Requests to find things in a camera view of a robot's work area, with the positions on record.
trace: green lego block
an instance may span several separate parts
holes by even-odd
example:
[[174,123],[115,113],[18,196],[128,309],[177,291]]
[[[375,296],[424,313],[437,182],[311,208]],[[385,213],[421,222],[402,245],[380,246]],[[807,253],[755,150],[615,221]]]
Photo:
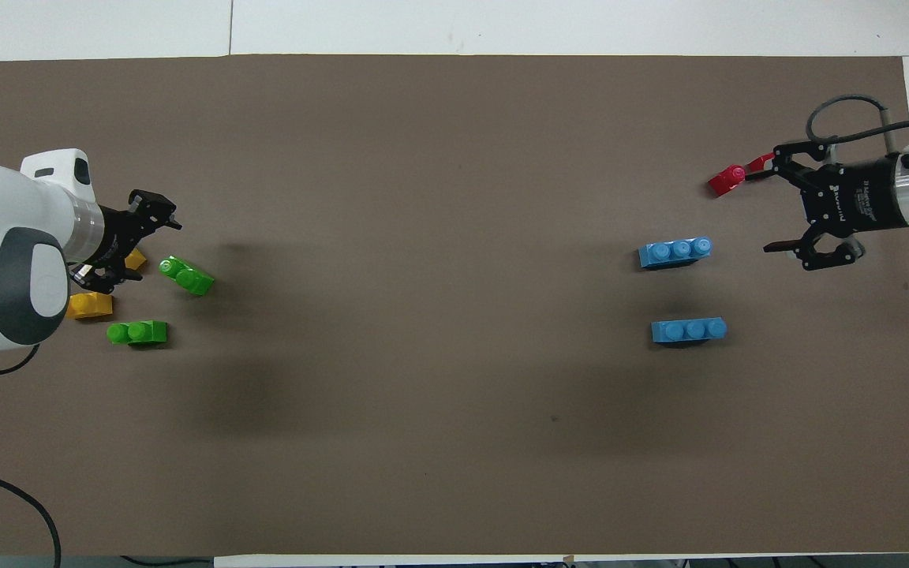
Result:
[[177,256],[167,256],[159,262],[159,272],[196,296],[204,296],[215,282],[212,276]]
[[166,342],[166,321],[131,321],[115,323],[107,328],[107,338],[113,345],[154,345]]

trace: brown board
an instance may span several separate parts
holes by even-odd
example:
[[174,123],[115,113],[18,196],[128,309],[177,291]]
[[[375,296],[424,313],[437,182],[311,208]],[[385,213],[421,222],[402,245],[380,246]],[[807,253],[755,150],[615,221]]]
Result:
[[[845,92],[906,117],[898,58],[0,62],[0,165],[82,148],[185,227],[115,294],[165,348],[66,320],[0,378],[0,476],[69,554],[909,551],[908,234],[806,273],[761,251],[797,190],[705,185]],[[48,550],[0,490],[0,553]]]

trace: yellow lego block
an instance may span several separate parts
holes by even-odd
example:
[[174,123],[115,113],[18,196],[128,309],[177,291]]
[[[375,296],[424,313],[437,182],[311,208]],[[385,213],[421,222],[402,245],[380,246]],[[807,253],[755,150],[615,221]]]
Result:
[[144,265],[145,256],[142,256],[142,252],[138,248],[133,248],[132,252],[129,252],[129,255],[125,257],[125,268],[129,270],[138,270],[138,267]]
[[112,312],[111,296],[99,292],[86,292],[69,296],[69,307],[65,317],[69,320],[82,320],[83,317],[110,316]]

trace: lego block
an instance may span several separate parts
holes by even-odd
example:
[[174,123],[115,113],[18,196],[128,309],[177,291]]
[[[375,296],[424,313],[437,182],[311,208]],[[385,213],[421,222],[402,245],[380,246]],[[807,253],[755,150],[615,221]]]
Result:
[[707,182],[707,184],[714,190],[715,195],[722,197],[722,195],[735,189],[735,187],[739,186],[739,184],[743,183],[745,180],[746,168],[737,164],[732,164],[717,176],[711,177],[711,180]]
[[707,237],[684,238],[681,241],[649,242],[638,249],[641,268],[656,270],[695,263],[710,256],[713,242]]
[[760,158],[756,158],[756,159],[754,159],[753,162],[749,162],[748,164],[746,164],[746,172],[752,174],[755,172],[762,172],[764,170],[769,170],[769,168],[771,168],[772,161],[773,161],[773,152],[771,151],[769,154],[761,155]]
[[110,316],[111,313],[113,313],[111,296],[99,292],[73,294],[69,296],[69,307],[65,309],[65,317],[69,320]]
[[654,321],[654,323],[650,324],[650,337],[657,344],[722,339],[727,333],[728,325],[720,317],[674,319],[671,321]]
[[204,296],[214,282],[209,274],[177,256],[167,256],[159,262],[159,272],[196,296]]
[[115,345],[154,345],[166,342],[166,321],[131,321],[107,328],[107,338]]
[[125,257],[125,268],[129,270],[138,270],[144,264],[145,256],[142,255],[138,248],[133,248],[133,251],[129,252],[129,255]]

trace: red lego block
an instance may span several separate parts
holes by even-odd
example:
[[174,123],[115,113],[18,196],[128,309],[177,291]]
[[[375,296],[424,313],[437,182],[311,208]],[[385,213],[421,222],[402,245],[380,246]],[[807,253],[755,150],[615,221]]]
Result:
[[769,166],[767,165],[767,162],[772,161],[772,159],[773,159],[773,152],[770,152],[769,154],[761,155],[760,158],[754,159],[753,162],[750,162],[750,164],[748,164],[746,166],[746,171],[762,172],[764,170],[768,170]]
[[725,193],[735,189],[736,186],[739,186],[740,183],[746,180],[746,168],[733,164],[725,168],[723,172],[717,176],[711,177],[711,180],[707,182],[710,184],[711,189],[714,190],[714,193],[718,197],[722,197]]

